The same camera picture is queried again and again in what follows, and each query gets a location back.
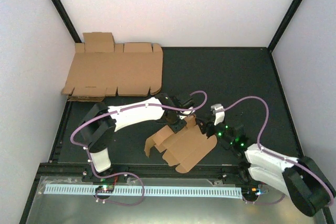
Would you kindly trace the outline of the brown cardboard box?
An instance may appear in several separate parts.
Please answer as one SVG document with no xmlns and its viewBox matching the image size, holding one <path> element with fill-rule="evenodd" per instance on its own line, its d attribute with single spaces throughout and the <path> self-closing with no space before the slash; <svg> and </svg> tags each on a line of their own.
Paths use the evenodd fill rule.
<svg viewBox="0 0 336 224">
<path fill-rule="evenodd" d="M 177 133 L 169 126 L 148 137 L 145 141 L 144 152 L 150 156 L 151 148 L 155 147 L 169 166 L 174 166 L 178 173 L 189 172 L 217 145 L 216 136 L 207 137 L 201 133 L 196 124 L 196 117 L 184 119 L 186 125 Z"/>
</svg>

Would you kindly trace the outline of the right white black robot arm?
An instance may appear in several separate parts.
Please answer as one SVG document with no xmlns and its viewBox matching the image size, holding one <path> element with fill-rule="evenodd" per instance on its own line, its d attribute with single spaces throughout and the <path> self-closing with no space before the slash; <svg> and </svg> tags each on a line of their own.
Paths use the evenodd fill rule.
<svg viewBox="0 0 336 224">
<path fill-rule="evenodd" d="M 290 157 L 252 143 L 243 126 L 230 127 L 223 122 L 196 119 L 203 135 L 215 136 L 243 167 L 239 179 L 254 180 L 271 186 L 289 197 L 294 206 L 308 217 L 314 216 L 335 199 L 335 189 L 315 161 L 307 156 Z"/>
</svg>

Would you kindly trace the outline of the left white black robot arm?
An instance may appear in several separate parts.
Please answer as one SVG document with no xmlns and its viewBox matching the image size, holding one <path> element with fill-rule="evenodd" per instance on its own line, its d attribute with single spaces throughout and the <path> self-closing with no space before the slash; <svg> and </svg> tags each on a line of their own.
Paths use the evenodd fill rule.
<svg viewBox="0 0 336 224">
<path fill-rule="evenodd" d="M 188 93 L 176 96 L 159 93 L 145 101 L 123 106 L 106 106 L 103 102 L 95 104 L 81 124 L 106 113 L 116 113 L 91 122 L 80 130 L 88 143 L 94 175 L 102 182 L 112 177 L 113 169 L 108 154 L 109 134 L 144 121 L 166 124 L 177 133 L 186 125 L 183 119 L 194 112 L 194 104 Z"/>
</svg>

